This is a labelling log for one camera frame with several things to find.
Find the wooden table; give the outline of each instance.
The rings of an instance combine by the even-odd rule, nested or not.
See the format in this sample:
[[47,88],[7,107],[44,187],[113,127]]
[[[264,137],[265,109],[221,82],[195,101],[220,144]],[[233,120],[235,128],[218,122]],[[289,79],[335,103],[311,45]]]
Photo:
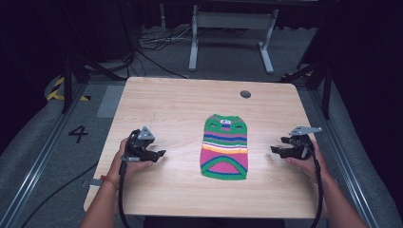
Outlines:
[[[248,99],[240,92],[251,93]],[[247,124],[246,180],[201,174],[203,127],[213,114]],[[273,154],[296,125],[309,126],[293,85],[166,78],[130,78],[106,139],[94,179],[107,173],[120,141],[147,126],[149,150],[166,150],[152,167],[125,182],[127,214],[237,218],[314,218],[317,185]],[[90,187],[85,209],[98,187]]]

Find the blue stripe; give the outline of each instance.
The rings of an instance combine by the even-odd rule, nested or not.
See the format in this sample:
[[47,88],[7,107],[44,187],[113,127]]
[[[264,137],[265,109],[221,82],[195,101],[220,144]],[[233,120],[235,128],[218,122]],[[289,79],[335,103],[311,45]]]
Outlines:
[[204,137],[207,139],[215,139],[215,140],[224,140],[224,141],[244,141],[246,142],[245,137],[221,137],[221,136],[215,136],[215,135],[210,135],[210,134],[204,134]]

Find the metal bar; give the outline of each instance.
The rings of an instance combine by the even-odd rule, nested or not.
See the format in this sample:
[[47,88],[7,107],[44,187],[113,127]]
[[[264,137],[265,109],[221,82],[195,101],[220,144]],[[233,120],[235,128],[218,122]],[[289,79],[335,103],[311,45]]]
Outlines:
[[349,188],[350,194],[353,197],[355,208],[357,209],[358,214],[365,220],[365,222],[369,227],[374,228],[379,227],[374,218],[374,214],[370,206],[368,205],[367,200],[365,199],[361,185],[359,184],[359,181],[357,180],[355,173],[344,153],[344,150],[337,137],[337,134],[335,133],[331,121],[326,120],[325,117],[323,116],[321,110],[321,101],[318,94],[315,91],[309,91],[309,94],[314,103],[315,110],[317,111],[317,114],[321,121],[322,129],[324,129],[324,131],[329,136],[332,148],[335,151],[335,159],[340,168],[341,174],[343,175],[343,178],[346,181],[347,187]]
[[84,94],[86,89],[85,84],[77,85],[76,91],[74,92],[75,96],[73,97],[73,102],[71,107],[67,110],[65,114],[60,115],[59,119],[56,121],[55,126],[53,127],[48,140],[46,141],[44,147],[38,155],[35,163],[27,173],[23,184],[12,200],[6,214],[2,217],[0,221],[0,228],[8,228],[13,227],[15,221],[18,219],[24,205],[26,204],[33,188],[35,187],[37,181],[42,175],[50,156],[53,153],[53,150],[56,146],[60,138],[60,134],[67,124],[68,117],[71,115],[74,106],[80,101],[81,96]]

